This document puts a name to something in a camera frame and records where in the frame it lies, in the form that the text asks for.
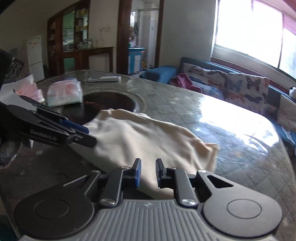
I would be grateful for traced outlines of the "cream beige garment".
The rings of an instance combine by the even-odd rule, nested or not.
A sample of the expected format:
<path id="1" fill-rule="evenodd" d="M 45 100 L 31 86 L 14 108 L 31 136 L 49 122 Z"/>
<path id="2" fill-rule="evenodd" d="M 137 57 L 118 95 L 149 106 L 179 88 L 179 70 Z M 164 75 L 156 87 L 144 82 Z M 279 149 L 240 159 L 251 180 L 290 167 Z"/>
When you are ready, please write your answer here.
<path id="1" fill-rule="evenodd" d="M 70 147 L 106 173 L 118 167 L 130 167 L 140 158 L 142 173 L 138 189 L 154 199 L 173 197 L 171 189 L 158 187 L 158 158 L 166 167 L 181 168 L 188 174 L 198 170 L 215 171 L 219 145 L 203 142 L 182 126 L 123 109 L 102 110 L 85 126 L 90 135 L 96 137 L 96 146 L 88 148 L 72 143 Z"/>

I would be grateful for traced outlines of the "round black table stove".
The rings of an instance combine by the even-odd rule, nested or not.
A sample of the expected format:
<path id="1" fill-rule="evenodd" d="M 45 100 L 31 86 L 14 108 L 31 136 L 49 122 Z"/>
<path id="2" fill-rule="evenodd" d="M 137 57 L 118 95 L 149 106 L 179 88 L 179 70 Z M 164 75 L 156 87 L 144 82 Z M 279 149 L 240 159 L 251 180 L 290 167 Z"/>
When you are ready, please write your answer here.
<path id="1" fill-rule="evenodd" d="M 102 91 L 83 96 L 81 103 L 62 106 L 60 113 L 70 121 L 84 125 L 93 120 L 101 110 L 108 109 L 124 109 L 135 113 L 140 110 L 140 104 L 126 94 Z"/>

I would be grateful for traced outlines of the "white refrigerator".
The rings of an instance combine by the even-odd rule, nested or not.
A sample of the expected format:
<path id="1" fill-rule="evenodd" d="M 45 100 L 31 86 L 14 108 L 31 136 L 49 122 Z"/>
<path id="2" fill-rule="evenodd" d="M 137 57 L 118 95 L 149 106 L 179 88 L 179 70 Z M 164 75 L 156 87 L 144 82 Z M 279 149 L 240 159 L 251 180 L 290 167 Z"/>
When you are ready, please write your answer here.
<path id="1" fill-rule="evenodd" d="M 27 58 L 29 72 L 34 80 L 39 82 L 45 79 L 42 58 L 42 37 L 37 36 L 27 40 Z"/>

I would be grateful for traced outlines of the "dark wooden cabinet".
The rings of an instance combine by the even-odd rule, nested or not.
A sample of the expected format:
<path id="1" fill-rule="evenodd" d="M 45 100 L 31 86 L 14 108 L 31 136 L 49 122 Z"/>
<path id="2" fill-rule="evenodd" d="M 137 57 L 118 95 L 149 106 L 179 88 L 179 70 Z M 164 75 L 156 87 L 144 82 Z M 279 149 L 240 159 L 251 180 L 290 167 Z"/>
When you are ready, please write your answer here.
<path id="1" fill-rule="evenodd" d="M 90 1 L 78 1 L 47 21 L 47 54 L 50 76 L 89 69 L 89 57 L 108 55 L 113 71 L 113 47 L 99 47 L 89 39 Z"/>

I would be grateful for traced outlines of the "silver remote control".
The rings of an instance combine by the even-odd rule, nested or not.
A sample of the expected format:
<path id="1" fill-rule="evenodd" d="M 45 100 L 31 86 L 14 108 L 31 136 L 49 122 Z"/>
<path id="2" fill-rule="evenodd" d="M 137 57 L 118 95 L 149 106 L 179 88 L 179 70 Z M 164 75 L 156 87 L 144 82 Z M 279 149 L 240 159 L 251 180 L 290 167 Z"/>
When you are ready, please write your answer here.
<path id="1" fill-rule="evenodd" d="M 90 77 L 87 82 L 120 82 L 121 76 Z"/>

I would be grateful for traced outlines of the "magenta cloth on sofa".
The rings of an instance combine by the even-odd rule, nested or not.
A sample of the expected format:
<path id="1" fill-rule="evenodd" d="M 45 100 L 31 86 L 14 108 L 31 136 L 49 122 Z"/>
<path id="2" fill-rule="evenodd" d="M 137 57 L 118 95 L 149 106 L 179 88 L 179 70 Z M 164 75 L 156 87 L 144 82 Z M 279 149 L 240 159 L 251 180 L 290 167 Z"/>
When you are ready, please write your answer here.
<path id="1" fill-rule="evenodd" d="M 186 73 L 180 73 L 177 76 L 173 77 L 170 82 L 170 85 L 192 90 L 194 92 L 202 93 L 202 89 L 198 86 L 194 86 L 191 79 L 188 77 Z"/>

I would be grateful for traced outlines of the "blue white small cabinet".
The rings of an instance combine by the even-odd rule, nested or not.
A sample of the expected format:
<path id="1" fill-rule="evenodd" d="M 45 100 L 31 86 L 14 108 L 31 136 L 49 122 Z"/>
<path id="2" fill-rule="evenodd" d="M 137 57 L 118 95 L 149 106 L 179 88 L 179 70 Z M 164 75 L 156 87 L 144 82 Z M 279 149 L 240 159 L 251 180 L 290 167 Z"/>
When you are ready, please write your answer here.
<path id="1" fill-rule="evenodd" d="M 128 74 L 138 73 L 142 70 L 142 58 L 144 52 L 144 47 L 128 48 Z"/>

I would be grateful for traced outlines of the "left butterfly print pillow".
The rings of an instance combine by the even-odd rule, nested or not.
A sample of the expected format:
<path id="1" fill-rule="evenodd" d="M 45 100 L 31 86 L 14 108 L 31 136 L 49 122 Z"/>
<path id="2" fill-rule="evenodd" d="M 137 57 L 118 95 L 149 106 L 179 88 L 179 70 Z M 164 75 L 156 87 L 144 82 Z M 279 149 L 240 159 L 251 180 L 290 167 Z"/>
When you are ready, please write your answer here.
<path id="1" fill-rule="evenodd" d="M 225 99 L 227 88 L 227 73 L 220 70 L 205 69 L 190 63 L 183 63 L 181 73 L 186 73 L 194 87 L 199 87 L 202 93 L 220 100 Z"/>

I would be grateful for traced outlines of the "butterfly print pillow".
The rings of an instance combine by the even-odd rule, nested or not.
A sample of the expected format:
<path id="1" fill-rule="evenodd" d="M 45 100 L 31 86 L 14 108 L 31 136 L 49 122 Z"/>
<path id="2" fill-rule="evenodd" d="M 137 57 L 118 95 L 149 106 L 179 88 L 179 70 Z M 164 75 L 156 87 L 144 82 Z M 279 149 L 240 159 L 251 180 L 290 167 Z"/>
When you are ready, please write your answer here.
<path id="1" fill-rule="evenodd" d="M 220 100 L 225 99 L 227 88 L 227 73 L 220 70 L 205 69 L 190 63 L 183 63 L 181 73 L 186 73 L 194 87 L 199 87 L 202 93 Z"/>
<path id="2" fill-rule="evenodd" d="M 265 112 L 270 79 L 242 73 L 229 73 L 226 100 L 258 114 Z"/>

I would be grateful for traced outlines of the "right butterfly print pillow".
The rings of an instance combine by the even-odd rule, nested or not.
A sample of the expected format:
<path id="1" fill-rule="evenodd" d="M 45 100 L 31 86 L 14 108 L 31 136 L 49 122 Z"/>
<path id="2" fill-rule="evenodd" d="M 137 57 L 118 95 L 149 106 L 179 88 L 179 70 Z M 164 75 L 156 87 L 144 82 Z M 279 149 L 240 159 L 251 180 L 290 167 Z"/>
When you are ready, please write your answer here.
<path id="1" fill-rule="evenodd" d="M 265 112 L 270 79 L 242 73 L 229 73 L 226 100 L 258 114 Z"/>

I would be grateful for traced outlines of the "blue corner sofa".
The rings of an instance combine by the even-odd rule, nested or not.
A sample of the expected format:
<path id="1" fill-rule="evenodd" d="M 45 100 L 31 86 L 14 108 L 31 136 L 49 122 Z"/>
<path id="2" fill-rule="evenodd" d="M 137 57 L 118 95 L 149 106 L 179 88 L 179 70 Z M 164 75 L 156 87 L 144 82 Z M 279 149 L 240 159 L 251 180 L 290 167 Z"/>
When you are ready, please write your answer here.
<path id="1" fill-rule="evenodd" d="M 295 99 L 267 77 L 183 57 L 179 67 L 149 69 L 140 78 L 201 92 L 262 114 L 273 123 L 286 148 L 290 152 L 295 148 Z"/>

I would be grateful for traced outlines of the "grey plain cushion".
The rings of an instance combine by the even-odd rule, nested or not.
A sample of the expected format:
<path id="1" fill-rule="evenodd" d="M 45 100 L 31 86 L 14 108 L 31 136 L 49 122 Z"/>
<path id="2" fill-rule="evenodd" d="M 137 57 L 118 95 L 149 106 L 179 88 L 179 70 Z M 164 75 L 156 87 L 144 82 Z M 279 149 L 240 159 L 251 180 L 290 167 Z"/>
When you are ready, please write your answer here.
<path id="1" fill-rule="evenodd" d="M 277 112 L 277 123 L 284 128 L 296 132 L 296 111 L 295 103 L 281 95 L 280 106 Z"/>

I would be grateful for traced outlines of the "panda plush toy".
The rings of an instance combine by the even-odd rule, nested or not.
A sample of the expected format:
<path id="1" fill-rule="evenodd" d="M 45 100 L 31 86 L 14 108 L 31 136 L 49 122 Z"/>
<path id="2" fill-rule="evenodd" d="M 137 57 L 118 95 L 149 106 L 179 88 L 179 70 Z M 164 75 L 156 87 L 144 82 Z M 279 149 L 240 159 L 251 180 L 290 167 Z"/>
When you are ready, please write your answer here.
<path id="1" fill-rule="evenodd" d="M 296 99 L 296 87 L 293 86 L 289 89 L 289 96 L 293 99 Z"/>

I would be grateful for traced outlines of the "dark wooden door frame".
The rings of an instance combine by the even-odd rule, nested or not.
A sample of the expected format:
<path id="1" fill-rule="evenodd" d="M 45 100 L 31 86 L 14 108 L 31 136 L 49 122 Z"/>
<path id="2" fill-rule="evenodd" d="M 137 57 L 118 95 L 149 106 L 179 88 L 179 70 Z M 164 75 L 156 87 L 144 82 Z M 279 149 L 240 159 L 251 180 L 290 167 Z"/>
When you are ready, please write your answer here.
<path id="1" fill-rule="evenodd" d="M 144 47 L 144 69 L 158 68 L 164 1 L 119 1 L 116 73 L 128 74 L 128 48 Z"/>

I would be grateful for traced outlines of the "window with frame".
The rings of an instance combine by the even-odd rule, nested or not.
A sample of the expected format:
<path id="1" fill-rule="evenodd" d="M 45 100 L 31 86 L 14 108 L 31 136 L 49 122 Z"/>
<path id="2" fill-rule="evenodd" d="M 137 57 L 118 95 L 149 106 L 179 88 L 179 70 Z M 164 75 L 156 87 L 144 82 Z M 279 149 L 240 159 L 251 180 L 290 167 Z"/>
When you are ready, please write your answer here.
<path id="1" fill-rule="evenodd" d="M 285 1 L 219 1 L 215 44 L 295 78 L 295 11 Z"/>

